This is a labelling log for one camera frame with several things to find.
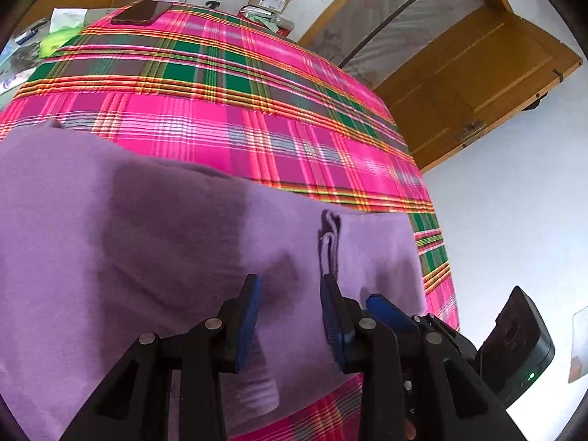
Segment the blue gripper pad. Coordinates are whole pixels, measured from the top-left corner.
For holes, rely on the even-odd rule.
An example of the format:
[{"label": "blue gripper pad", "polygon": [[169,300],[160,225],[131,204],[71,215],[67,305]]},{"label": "blue gripper pad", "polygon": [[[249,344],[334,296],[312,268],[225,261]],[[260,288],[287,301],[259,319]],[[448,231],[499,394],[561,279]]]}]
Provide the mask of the blue gripper pad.
[{"label": "blue gripper pad", "polygon": [[249,352],[251,351],[260,301],[261,279],[257,275],[248,275],[239,295],[239,304],[243,304],[243,306],[240,307],[242,315],[237,334],[237,353],[235,360],[237,372],[240,372],[245,366]]},{"label": "blue gripper pad", "polygon": [[370,295],[366,300],[366,308],[377,321],[396,333],[418,331],[415,322],[381,293]]},{"label": "blue gripper pad", "polygon": [[343,302],[337,282],[330,274],[320,281],[320,303],[323,308],[323,324],[327,341],[335,362],[341,370],[345,367],[343,347],[354,339],[354,324]]}]

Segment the green package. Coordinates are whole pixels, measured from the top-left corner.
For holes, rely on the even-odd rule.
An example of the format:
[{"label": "green package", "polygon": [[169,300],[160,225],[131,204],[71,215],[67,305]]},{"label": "green package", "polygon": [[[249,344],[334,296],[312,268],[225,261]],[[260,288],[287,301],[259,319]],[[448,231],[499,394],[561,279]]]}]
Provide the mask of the green package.
[{"label": "green package", "polygon": [[63,28],[55,33],[48,34],[39,43],[39,57],[47,58],[51,56],[55,50],[61,48],[82,30],[83,26],[76,26],[75,28]]}]

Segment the smartphone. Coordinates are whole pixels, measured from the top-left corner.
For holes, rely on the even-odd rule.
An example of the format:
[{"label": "smartphone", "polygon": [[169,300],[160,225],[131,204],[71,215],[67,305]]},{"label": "smartphone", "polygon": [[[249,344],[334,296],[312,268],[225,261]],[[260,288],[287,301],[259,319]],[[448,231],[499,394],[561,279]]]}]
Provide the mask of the smartphone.
[{"label": "smartphone", "polygon": [[170,1],[141,0],[111,19],[113,25],[149,26],[173,6]]}]

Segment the plaid fabric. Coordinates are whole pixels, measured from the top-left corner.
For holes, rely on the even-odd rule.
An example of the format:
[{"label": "plaid fabric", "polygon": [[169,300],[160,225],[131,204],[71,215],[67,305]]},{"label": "plaid fabric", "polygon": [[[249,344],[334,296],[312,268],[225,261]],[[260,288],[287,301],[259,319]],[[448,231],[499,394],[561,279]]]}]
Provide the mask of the plaid fabric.
[{"label": "plaid fabric", "polygon": [[[135,153],[322,201],[408,213],[429,310],[459,326],[439,224],[383,102],[328,61],[231,15],[175,5],[149,27],[104,18],[42,64],[0,139],[56,117]],[[252,439],[355,440],[361,378]]]}]

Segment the black clamp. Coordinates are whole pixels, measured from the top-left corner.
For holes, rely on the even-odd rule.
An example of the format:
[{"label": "black clamp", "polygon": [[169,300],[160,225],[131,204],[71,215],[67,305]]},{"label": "black clamp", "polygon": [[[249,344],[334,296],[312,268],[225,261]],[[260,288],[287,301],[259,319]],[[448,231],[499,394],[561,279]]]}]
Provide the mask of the black clamp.
[{"label": "black clamp", "polygon": [[524,441],[504,405],[476,373],[476,349],[437,317],[409,318],[381,294],[363,311],[321,281],[327,339],[343,373],[364,376],[360,441]]},{"label": "black clamp", "polygon": [[217,317],[169,338],[142,334],[102,380],[61,441],[164,441],[173,370],[181,370],[179,439],[225,441],[219,373],[239,373],[257,322],[261,281],[248,275]]}]

